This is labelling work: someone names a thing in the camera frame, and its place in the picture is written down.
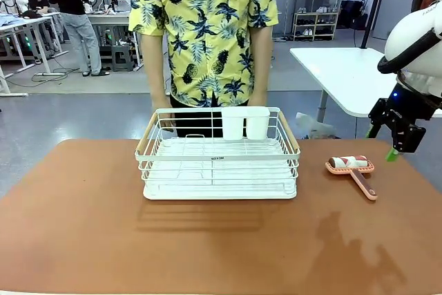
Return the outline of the person's right hand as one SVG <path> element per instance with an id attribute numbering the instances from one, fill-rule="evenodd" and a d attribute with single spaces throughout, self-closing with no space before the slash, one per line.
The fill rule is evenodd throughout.
<path id="1" fill-rule="evenodd" d="M 158 125 L 167 132 L 173 132 L 175 128 L 174 114 L 171 112 L 172 106 L 169 98 L 166 95 L 152 95 L 153 111 L 158 113 Z"/>

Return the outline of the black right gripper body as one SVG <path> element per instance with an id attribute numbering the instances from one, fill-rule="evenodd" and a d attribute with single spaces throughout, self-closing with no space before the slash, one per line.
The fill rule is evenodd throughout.
<path id="1" fill-rule="evenodd" d="M 395 88 L 388 98 L 379 98 L 377 105 L 380 108 L 377 116 L 379 124 L 386 124 L 385 114 L 396 111 L 409 123 L 416 120 L 430 120 L 436 111 L 434 105 L 436 97 L 412 92 L 406 88 Z"/>

